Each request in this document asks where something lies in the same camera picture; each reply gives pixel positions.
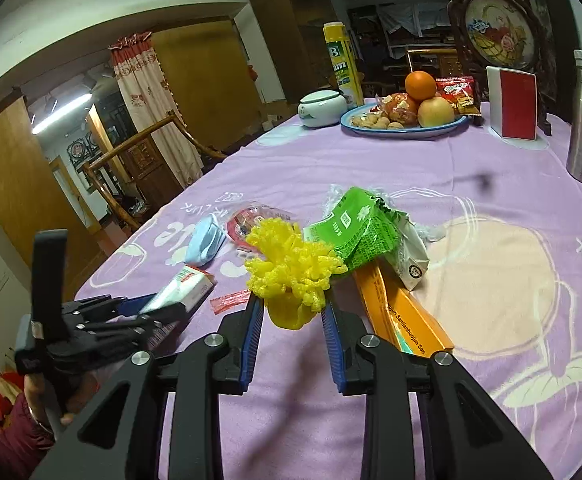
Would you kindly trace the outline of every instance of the yellow canister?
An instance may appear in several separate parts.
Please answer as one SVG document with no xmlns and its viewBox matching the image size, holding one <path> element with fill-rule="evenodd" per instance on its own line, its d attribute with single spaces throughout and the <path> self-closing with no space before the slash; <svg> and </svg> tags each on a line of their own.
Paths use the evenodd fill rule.
<svg viewBox="0 0 582 480">
<path fill-rule="evenodd" d="M 362 87 L 356 69 L 356 57 L 351 48 L 347 29 L 342 22 L 325 23 L 324 39 L 327 42 L 333 71 L 338 79 L 338 87 L 347 100 L 349 110 L 364 104 Z"/>
</svg>

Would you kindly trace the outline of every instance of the purple tablecloth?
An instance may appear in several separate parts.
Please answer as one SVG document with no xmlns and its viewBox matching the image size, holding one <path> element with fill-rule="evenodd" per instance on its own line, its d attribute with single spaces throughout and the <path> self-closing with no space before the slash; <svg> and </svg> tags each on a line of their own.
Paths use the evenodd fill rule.
<svg viewBox="0 0 582 480">
<path fill-rule="evenodd" d="M 331 184 L 382 188 L 413 221 L 446 228 L 428 248 L 431 265 L 415 295 L 554 477 L 568 478 L 582 463 L 582 184 L 564 169 L 568 124 L 550 121 L 548 145 L 540 134 L 525 149 L 474 126 L 434 140 L 389 140 L 340 126 L 302 130 L 295 117 L 162 208 L 78 297 L 156 292 L 180 269 L 207 213 L 226 217 L 256 200 L 316 221 Z M 212 297 L 245 288 L 231 244 L 209 271 L 219 280 Z M 220 320 L 207 301 L 179 348 Z M 220 400 L 226 478 L 359 478 L 364 405 L 338 395 L 319 317 L 291 332 L 265 316 L 248 393 Z M 414 431 L 419 450 L 417 424 Z M 166 478 L 168 431 L 163 443 Z"/>
</svg>

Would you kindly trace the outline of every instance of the blue plate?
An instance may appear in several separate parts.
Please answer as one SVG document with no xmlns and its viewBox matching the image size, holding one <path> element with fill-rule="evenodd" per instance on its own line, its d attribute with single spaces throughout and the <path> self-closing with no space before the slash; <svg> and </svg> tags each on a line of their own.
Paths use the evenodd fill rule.
<svg viewBox="0 0 582 480">
<path fill-rule="evenodd" d="M 345 128 L 353 130 L 357 134 L 367 137 L 383 137 L 386 139 L 431 139 L 431 137 L 437 137 L 449 133 L 450 131 L 455 130 L 458 126 L 462 126 L 462 124 L 466 124 L 469 121 L 469 117 L 460 116 L 452 123 L 443 124 L 442 126 L 431 126 L 429 128 L 414 126 L 412 128 L 403 128 L 402 130 L 374 130 L 372 128 L 360 128 L 359 126 L 353 126 L 351 124 L 352 118 L 368 112 L 374 106 L 374 104 L 362 105 L 348 111 L 340 118 L 340 124 Z"/>
</svg>

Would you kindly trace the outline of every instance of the blue face mask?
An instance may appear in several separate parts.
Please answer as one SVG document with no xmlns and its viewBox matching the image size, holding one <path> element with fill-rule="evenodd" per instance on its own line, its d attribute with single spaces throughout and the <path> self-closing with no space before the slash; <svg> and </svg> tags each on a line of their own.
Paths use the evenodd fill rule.
<svg viewBox="0 0 582 480">
<path fill-rule="evenodd" d="M 184 263 L 201 267 L 213 260 L 225 241 L 226 234 L 213 215 L 202 218 L 193 230 Z"/>
</svg>

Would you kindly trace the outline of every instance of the hand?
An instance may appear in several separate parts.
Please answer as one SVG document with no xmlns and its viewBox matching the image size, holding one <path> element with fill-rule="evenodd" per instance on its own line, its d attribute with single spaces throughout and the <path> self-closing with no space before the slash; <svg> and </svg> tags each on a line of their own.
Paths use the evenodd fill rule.
<svg viewBox="0 0 582 480">
<path fill-rule="evenodd" d="M 77 391 L 66 402 L 66 409 L 68 410 L 62 416 L 61 422 L 67 426 L 71 424 L 75 415 L 82 411 L 82 408 L 91 400 L 98 391 L 98 381 L 91 374 L 84 374 L 82 382 Z M 48 418 L 44 410 L 44 403 L 42 396 L 44 395 L 44 377 L 42 374 L 30 374 L 24 377 L 24 396 L 26 402 L 31 408 L 31 413 L 41 424 L 48 425 Z"/>
</svg>

